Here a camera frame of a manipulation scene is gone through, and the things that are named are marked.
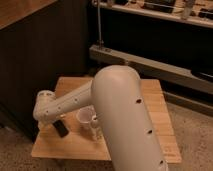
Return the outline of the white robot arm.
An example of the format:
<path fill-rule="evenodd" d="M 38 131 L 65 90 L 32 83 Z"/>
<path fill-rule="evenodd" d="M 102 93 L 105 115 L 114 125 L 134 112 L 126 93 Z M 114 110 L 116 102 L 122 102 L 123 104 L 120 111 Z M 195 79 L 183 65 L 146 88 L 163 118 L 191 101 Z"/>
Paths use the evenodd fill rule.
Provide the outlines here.
<path fill-rule="evenodd" d="M 33 117 L 49 124 L 89 105 L 96 111 L 115 171 L 169 171 L 142 96 L 140 76 L 129 66 L 105 67 L 59 98 L 52 91 L 40 91 Z"/>

